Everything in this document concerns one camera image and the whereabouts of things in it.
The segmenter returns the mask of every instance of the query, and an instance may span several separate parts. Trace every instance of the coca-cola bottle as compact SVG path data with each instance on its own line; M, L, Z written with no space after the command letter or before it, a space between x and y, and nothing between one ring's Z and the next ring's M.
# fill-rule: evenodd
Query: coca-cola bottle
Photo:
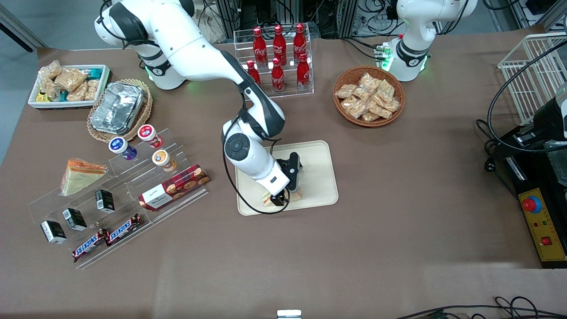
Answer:
M299 64L299 56L305 53L305 35L303 23L295 25L295 38L293 38L293 62Z
M299 56L299 64L297 65L297 89L306 91L309 88L309 64L307 64L307 54L303 53Z
M281 25L276 24L274 27L274 33L276 36L274 37L274 57L280 60L281 65L287 64L287 57L286 57L286 48L285 48L285 39L282 35L282 28Z
M254 49L254 56L256 57L256 64L258 69L268 68L268 53L266 52L266 41L262 37L262 29L260 27L254 28L254 42L252 48Z
M260 85L260 73L254 68L254 61L248 60L246 64L248 65L248 74Z
M274 94L280 95L285 91L284 70L280 65L280 59L274 58L274 68L272 69L272 88Z

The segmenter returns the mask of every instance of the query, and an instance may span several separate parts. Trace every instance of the gray floor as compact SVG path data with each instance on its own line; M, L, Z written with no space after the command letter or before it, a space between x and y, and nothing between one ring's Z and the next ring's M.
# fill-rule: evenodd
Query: gray floor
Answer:
M49 47L59 49L110 48L92 26L98 16L100 0L0 0ZM453 33L495 32L488 10L479 4L463 18ZM0 163L38 69L35 53L28 53L0 32Z

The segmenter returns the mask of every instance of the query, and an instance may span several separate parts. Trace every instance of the red cookie box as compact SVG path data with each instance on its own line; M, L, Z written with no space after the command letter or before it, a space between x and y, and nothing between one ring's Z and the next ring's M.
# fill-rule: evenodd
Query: red cookie box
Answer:
M193 165L178 173L167 181L138 196L140 206L157 211L168 203L182 197L197 185L210 181L207 173L199 166Z

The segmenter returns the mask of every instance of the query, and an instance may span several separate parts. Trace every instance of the wicker basket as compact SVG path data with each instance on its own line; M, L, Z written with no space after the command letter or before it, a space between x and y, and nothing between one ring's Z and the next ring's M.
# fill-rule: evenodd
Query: wicker basket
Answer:
M386 79L396 90L394 96L400 102L400 108L393 113L392 117L389 119L378 119L372 122L366 122L363 120L358 120L346 113L346 111L341 106L341 99L339 99L335 92L338 91L341 86L345 84L358 84L358 81L362 78L363 73L368 73L372 77L376 79ZM333 90L333 99L335 100L335 106L340 114L342 114L347 120L351 121L354 124L358 124L364 127L378 127L386 125L392 121L394 121L398 116L400 116L402 110L404 109L405 105L405 95L404 95L404 88L401 86L400 81L398 81L392 74L382 70L377 66L370 66L370 65L359 65L355 66L352 69L348 69L341 76L338 77L337 82L335 83L335 89Z
M148 118L150 118L151 105L152 105L153 99L151 97L150 89L142 81L139 81L139 80L136 80L136 79L123 79L123 80L120 80L118 82L124 83L124 84L131 84L131 85L139 86L146 93L146 97L144 98L143 105L140 108L140 111L138 113L138 118L136 120L135 125L132 127L130 132L122 135L122 137L126 141L130 141L130 140L134 139L136 137L136 135L138 135L138 128L142 127L142 125L144 125L146 123ZM100 96L100 98L96 101L95 105L92 107L91 112L89 113L88 119L87 119L87 129L88 129L89 134L92 135L94 138L96 138L99 141L108 143L108 142L110 142L111 139L117 137L118 135L96 131L92 128L92 125L91 125L91 116L94 113L94 111L96 110L96 108L98 108L98 106L100 105L100 102L103 100L103 97L104 97L104 94Z

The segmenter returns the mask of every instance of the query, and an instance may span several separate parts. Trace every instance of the brown tablecloth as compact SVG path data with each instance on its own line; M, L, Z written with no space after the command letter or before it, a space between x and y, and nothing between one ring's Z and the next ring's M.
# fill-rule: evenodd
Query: brown tablecloth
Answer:
M88 110L27 106L0 171L2 317L272 318L302 309L305 318L393 318L495 295L567 312L567 271L539 269L517 202L483 169L485 138L474 129L503 82L496 63L527 32L438 37L426 69L403 84L403 114L378 129L350 124L332 100L335 79L370 59L315 40L315 94L277 100L281 137L329 143L339 201L250 217L238 213L222 165L221 126L240 107L231 82L162 91L132 50L41 50L40 65L106 64L114 80L146 81L150 123L171 129L212 182L204 198L75 270L27 205L58 186L68 158L111 154L88 134ZM502 98L502 133L513 113Z

